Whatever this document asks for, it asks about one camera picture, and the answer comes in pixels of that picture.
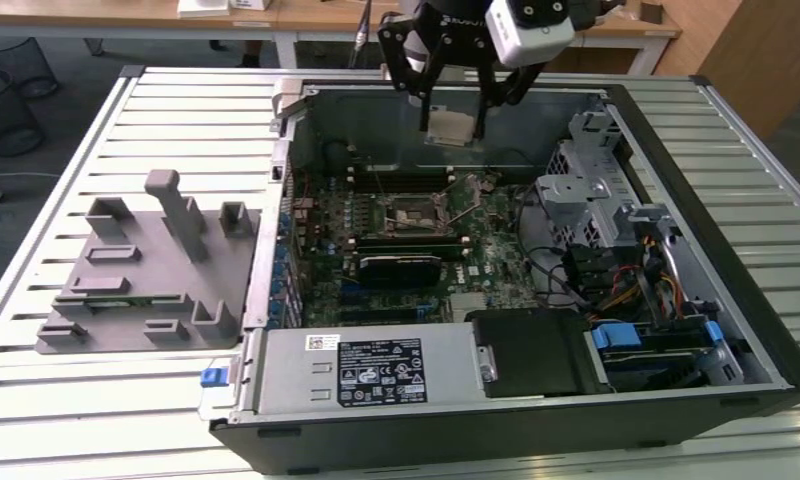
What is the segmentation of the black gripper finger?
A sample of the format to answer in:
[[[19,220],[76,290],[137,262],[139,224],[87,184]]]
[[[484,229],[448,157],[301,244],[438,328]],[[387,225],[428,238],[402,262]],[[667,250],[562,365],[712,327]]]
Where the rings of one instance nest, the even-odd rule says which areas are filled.
[[[432,90],[447,65],[448,55],[454,52],[455,42],[446,34],[438,37],[435,46],[428,50],[423,69],[418,72],[404,51],[406,41],[414,33],[424,39],[424,34],[418,32],[414,19],[385,19],[380,24],[377,37],[394,87],[399,92],[407,92],[411,97],[420,100],[419,130],[427,131]]]
[[[491,64],[483,64],[478,68],[480,98],[475,120],[475,139],[484,138],[488,110],[504,104],[520,103],[544,67],[546,63],[519,67],[503,81],[496,80]]]

